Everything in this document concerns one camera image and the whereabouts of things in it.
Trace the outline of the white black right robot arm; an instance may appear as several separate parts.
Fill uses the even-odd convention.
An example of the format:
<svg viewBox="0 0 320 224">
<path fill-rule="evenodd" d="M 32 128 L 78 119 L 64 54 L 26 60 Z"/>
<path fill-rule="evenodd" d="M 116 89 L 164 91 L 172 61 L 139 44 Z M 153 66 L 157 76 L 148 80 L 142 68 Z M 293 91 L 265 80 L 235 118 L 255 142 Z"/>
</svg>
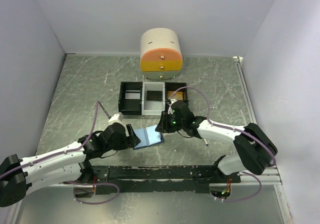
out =
<svg viewBox="0 0 320 224">
<path fill-rule="evenodd" d="M 232 126 L 217 123 L 204 116 L 195 116 L 184 101 L 175 101 L 168 110 L 162 111 L 155 130 L 160 133 L 183 130 L 188 137 L 234 145 L 235 154 L 220 157 L 212 170 L 213 179 L 219 183 L 229 175 L 245 170 L 261 175 L 276 163 L 278 149 L 257 124 Z"/>
</svg>

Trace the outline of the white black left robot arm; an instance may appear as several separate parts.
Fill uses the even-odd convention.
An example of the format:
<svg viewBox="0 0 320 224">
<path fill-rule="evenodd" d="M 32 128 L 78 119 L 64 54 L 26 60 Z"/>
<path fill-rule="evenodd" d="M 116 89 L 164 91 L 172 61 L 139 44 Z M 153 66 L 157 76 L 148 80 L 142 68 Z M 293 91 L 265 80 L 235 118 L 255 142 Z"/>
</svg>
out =
<svg viewBox="0 0 320 224">
<path fill-rule="evenodd" d="M 10 155 L 0 165 L 0 205 L 13 205 L 37 189 L 60 182 L 92 184 L 91 159 L 111 150 L 134 148 L 140 142 L 130 124 L 114 123 L 46 154 L 25 158 Z"/>
</svg>

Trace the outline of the black card from holder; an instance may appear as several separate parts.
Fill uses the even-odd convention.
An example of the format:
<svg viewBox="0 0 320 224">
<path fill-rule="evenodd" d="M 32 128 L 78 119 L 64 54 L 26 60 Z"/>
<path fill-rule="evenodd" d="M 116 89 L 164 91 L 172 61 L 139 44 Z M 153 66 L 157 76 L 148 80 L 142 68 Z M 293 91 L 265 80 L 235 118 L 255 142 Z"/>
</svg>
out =
<svg viewBox="0 0 320 224">
<path fill-rule="evenodd" d="M 147 101 L 162 101 L 163 95 L 159 93 L 147 93 Z"/>
</svg>

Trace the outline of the black VIP card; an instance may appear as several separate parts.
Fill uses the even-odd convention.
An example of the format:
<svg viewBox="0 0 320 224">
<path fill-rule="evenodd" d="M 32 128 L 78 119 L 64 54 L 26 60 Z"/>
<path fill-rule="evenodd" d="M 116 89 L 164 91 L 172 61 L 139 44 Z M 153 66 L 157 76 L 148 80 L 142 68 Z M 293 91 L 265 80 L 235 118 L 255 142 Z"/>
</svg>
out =
<svg viewBox="0 0 320 224">
<path fill-rule="evenodd" d="M 148 90 L 146 92 L 146 100 L 147 101 L 162 101 L 163 99 L 163 92 L 162 91 L 155 91 L 155 90 Z"/>
</svg>

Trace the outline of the blue leather card holder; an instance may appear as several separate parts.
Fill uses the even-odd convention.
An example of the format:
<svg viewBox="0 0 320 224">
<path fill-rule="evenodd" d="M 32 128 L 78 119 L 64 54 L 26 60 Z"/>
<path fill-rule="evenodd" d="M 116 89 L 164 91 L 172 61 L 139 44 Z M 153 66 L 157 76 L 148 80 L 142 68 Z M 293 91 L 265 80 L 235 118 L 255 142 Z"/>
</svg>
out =
<svg viewBox="0 0 320 224">
<path fill-rule="evenodd" d="M 157 144 L 164 143 L 163 134 L 156 131 L 157 125 L 135 129 L 134 133 L 140 139 L 140 143 L 133 148 L 133 150 L 138 150 L 142 148 L 151 147 Z"/>
</svg>

